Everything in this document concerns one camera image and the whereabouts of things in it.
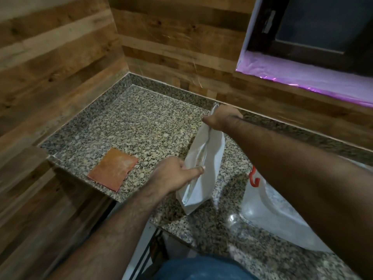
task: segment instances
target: person's left arm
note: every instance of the person's left arm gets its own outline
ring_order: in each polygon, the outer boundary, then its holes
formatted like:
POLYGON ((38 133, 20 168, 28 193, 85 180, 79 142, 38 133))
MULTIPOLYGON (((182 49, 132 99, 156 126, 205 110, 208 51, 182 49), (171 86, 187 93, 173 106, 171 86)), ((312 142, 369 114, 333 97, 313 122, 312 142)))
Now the person's left arm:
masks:
POLYGON ((203 168, 186 170, 175 156, 159 162, 148 182, 48 279, 122 279, 153 209, 201 174, 203 168))

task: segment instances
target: hand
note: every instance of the hand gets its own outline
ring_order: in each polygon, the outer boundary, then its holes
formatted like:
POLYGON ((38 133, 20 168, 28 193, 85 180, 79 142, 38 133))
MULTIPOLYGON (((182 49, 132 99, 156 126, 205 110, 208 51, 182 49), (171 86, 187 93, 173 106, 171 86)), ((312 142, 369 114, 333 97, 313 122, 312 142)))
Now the hand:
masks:
POLYGON ((186 169, 183 160, 170 156, 158 162, 147 184, 159 187, 167 195, 179 190, 203 172, 204 167, 186 169))
POLYGON ((225 121, 228 117, 243 118, 242 114, 231 105, 220 105, 211 116, 204 116, 202 122, 217 131, 224 131, 225 121))

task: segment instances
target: folded white bag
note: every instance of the folded white bag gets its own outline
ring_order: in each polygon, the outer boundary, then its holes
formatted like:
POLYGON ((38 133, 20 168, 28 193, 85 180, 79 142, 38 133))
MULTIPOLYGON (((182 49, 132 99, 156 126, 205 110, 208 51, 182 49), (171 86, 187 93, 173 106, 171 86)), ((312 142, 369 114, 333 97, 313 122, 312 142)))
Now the folded white bag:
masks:
POLYGON ((225 147, 224 134, 202 123, 184 160, 187 169, 205 166, 204 173, 176 192, 187 215, 211 197, 225 147))
POLYGON ((249 174, 241 210, 247 220, 284 240, 304 249, 332 252, 255 167, 249 174))

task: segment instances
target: countertop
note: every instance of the countertop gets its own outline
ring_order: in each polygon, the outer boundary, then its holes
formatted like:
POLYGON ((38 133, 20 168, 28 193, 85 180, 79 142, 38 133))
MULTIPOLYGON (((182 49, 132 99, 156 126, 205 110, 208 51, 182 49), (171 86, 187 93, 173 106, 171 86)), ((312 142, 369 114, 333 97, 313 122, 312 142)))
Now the countertop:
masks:
MULTIPOLYGON (((186 156, 207 110, 128 81, 110 92, 42 147, 55 164, 123 202, 147 181, 159 160, 186 156), (139 159, 117 193, 86 177, 112 147, 139 159)), ((234 258, 260 279, 358 278, 336 255, 302 249, 242 218, 246 173, 252 165, 236 143, 225 138, 212 198, 186 216, 175 195, 170 195, 150 221, 201 252, 234 258)))

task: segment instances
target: forearm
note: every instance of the forearm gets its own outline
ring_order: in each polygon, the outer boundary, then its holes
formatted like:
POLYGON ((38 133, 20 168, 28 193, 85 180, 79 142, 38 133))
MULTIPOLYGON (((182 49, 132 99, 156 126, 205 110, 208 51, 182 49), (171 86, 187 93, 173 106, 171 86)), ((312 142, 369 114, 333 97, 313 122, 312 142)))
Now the forearm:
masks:
POLYGON ((237 117, 227 117, 223 131, 335 253, 367 272, 373 261, 370 172, 237 117))
POLYGON ((152 210, 165 195, 159 187, 145 185, 49 279, 122 279, 152 210))

